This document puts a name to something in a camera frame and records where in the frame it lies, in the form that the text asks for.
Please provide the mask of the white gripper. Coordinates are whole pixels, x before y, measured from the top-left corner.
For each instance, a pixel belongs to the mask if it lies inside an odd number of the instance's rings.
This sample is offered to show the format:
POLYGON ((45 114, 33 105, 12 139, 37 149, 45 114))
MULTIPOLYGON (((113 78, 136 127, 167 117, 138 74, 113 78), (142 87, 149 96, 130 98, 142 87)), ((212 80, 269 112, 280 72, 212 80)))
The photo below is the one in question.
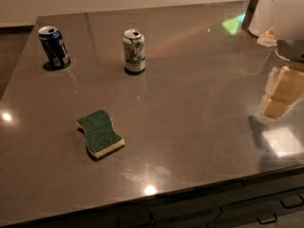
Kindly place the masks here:
MULTIPOLYGON (((286 61, 304 61, 304 40, 278 40, 276 55, 286 61)), ((270 98, 261 101, 261 114, 281 118, 304 93, 304 65, 284 66, 278 74, 270 98)))

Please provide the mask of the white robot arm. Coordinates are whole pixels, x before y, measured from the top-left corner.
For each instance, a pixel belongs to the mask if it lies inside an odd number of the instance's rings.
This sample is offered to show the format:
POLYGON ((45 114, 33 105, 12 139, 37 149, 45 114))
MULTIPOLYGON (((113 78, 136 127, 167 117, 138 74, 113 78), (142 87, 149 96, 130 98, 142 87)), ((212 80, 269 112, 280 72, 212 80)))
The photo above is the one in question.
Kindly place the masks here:
POLYGON ((289 62, 269 74, 260 114, 279 119, 304 92, 303 0, 274 0, 273 24, 257 39, 265 47, 276 47, 276 55, 289 62))

